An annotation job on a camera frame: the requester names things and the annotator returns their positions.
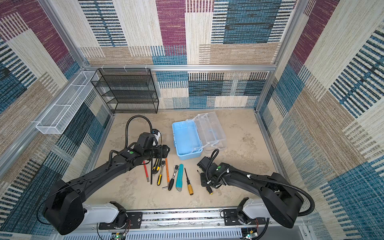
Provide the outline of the black yellow small screwdriver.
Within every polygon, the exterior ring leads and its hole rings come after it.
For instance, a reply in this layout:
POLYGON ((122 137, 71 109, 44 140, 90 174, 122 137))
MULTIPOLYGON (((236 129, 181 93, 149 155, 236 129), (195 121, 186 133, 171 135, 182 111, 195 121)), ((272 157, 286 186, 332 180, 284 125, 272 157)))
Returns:
POLYGON ((201 186, 206 188, 206 190, 208 191, 208 193, 210 195, 213 194, 213 190, 212 188, 210 187, 210 185, 208 184, 208 181, 206 180, 206 177, 205 177, 205 173, 200 173, 198 172, 199 175, 200 175, 200 181, 201 181, 201 186))

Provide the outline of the light blue plastic tool box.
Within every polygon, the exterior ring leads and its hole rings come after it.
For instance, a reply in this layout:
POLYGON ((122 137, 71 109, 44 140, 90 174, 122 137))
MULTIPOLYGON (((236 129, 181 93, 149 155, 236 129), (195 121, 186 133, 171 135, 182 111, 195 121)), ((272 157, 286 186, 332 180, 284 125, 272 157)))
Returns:
POLYGON ((174 146, 181 161, 198 158, 202 152, 225 150, 227 137, 215 112, 172 123, 174 146))

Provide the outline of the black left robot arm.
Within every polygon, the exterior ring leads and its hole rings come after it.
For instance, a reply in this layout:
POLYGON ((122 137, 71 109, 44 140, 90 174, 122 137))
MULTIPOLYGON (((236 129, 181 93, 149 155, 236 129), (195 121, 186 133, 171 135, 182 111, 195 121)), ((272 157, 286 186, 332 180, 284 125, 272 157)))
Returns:
POLYGON ((44 218, 61 235, 67 235, 81 225, 117 222, 122 227, 127 216, 118 203, 86 205, 85 201, 116 177, 152 159, 165 159, 170 152, 167 145, 154 146, 152 142, 133 143, 127 148, 110 153, 109 160, 84 176, 51 187, 44 202, 44 218))

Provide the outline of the orange pencil tool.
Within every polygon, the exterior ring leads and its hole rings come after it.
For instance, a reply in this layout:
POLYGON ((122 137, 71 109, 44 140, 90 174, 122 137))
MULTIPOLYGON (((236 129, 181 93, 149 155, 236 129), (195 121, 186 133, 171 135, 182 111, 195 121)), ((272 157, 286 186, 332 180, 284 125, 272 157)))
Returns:
POLYGON ((170 176, 169 176, 169 165, 168 165, 168 158, 166 158, 166 173, 167 173, 167 186, 162 187, 162 189, 168 189, 169 183, 170 183, 170 176))

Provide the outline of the black hex key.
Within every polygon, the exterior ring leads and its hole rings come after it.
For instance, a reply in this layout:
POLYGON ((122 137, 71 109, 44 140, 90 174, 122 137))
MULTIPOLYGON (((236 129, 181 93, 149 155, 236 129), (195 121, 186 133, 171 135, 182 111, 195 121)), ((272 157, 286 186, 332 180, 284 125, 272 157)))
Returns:
POLYGON ((151 160, 151 167, 150 167, 150 184, 153 184, 153 174, 152 174, 152 168, 153 168, 153 159, 151 160))

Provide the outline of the teal utility knife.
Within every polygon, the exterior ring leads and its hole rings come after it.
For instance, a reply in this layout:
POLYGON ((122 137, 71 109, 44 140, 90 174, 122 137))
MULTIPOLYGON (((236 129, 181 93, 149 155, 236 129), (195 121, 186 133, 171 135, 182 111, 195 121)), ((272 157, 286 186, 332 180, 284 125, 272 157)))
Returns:
POLYGON ((183 187, 183 172, 184 172, 184 165, 180 164, 179 170, 178 170, 177 181, 176 181, 176 189, 179 192, 182 191, 182 187, 183 187))

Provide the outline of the red hex key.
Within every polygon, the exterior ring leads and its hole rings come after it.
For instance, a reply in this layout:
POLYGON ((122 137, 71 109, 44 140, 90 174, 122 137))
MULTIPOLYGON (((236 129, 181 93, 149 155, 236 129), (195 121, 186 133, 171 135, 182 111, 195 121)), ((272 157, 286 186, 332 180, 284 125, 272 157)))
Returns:
POLYGON ((149 178, 149 173, 148 173, 148 169, 147 169, 147 164, 146 164, 145 161, 143 161, 143 166, 144 166, 147 182, 149 183, 150 182, 150 178, 149 178))

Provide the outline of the wooden handled screwdriver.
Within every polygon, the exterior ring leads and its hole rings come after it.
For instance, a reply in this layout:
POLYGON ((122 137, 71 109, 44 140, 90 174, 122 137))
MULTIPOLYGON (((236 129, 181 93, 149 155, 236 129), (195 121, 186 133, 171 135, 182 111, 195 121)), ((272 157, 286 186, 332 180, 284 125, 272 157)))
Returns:
POLYGON ((187 179, 187 188, 188 188, 188 191, 189 191, 189 195, 192 196, 194 194, 194 191, 193 191, 193 187, 191 185, 191 182, 190 182, 190 179, 188 177, 186 169, 185 169, 185 174, 186 174, 186 179, 187 179))

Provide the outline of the yellow handled wrench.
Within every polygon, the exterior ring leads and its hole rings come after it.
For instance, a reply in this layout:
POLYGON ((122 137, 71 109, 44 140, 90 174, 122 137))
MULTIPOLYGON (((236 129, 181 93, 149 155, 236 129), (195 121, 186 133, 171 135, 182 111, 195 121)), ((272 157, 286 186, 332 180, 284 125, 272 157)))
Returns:
POLYGON ((163 179, 163 169, 164 169, 165 165, 166 165, 166 161, 162 160, 161 168, 160 168, 160 173, 159 173, 158 180, 157 180, 157 186, 161 185, 161 182, 162 182, 162 179, 163 179))

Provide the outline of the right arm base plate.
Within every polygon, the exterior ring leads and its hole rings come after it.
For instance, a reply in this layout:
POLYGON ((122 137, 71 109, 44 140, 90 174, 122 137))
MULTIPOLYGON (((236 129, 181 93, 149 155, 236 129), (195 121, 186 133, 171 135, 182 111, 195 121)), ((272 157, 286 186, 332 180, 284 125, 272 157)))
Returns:
POLYGON ((267 223, 267 219, 265 218, 250 219, 244 213, 238 212, 236 209, 221 210, 220 216, 224 219, 226 226, 258 226, 267 223))

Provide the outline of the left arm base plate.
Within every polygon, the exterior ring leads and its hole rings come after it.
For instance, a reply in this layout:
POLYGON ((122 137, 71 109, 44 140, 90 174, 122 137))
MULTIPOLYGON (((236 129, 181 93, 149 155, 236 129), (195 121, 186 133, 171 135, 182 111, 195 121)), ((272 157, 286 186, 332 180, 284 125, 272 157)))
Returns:
POLYGON ((119 214, 112 223, 100 223, 98 230, 127 230, 139 229, 142 224, 142 212, 128 212, 119 214))

